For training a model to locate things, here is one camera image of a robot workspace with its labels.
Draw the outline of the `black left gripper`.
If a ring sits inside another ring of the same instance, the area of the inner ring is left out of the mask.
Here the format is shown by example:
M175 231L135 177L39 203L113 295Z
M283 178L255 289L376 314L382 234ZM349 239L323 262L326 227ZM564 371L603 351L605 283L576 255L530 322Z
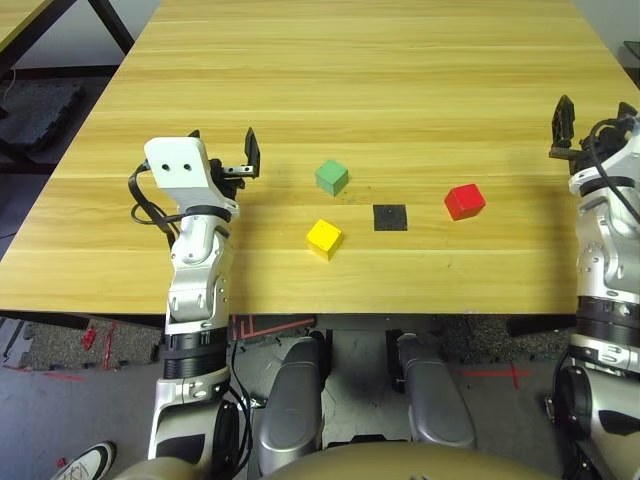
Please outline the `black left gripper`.
M188 135L200 138L200 131L194 130ZM245 188L245 177L257 178L260 174L261 152L254 130L249 127L245 136L245 155L247 165L224 167L219 159L210 159L210 174L214 185L228 199L235 199L238 190Z

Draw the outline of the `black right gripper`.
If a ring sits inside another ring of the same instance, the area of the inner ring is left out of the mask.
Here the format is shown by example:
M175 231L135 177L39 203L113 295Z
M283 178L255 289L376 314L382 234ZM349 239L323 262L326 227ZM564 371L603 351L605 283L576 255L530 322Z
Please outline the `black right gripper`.
M567 95L562 95L552 117L552 145L549 157L566 160L571 175L594 167L593 154L596 154L600 161L604 161L622 149L627 143L626 135L632 129L630 119L638 119L638 115L639 112L632 105L620 102L618 120L605 120L604 125L594 134L593 141L588 135L580 141L579 149L573 149L571 140L574 137L574 104Z

